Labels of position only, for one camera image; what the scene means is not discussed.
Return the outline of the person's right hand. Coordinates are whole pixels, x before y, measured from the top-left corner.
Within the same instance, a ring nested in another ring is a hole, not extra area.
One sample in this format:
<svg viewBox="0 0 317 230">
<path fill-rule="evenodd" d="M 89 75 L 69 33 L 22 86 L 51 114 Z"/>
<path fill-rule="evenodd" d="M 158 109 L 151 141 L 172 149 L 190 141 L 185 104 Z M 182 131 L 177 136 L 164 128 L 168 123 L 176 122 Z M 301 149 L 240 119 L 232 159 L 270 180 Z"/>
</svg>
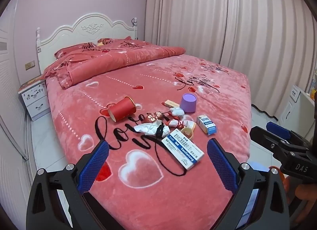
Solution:
<svg viewBox="0 0 317 230">
<path fill-rule="evenodd" d="M 295 195 L 297 198 L 307 201 L 305 208 L 296 218 L 296 222 L 300 223 L 307 217 L 314 203 L 316 202 L 317 186 L 316 184 L 300 184 L 295 190 Z"/>
</svg>

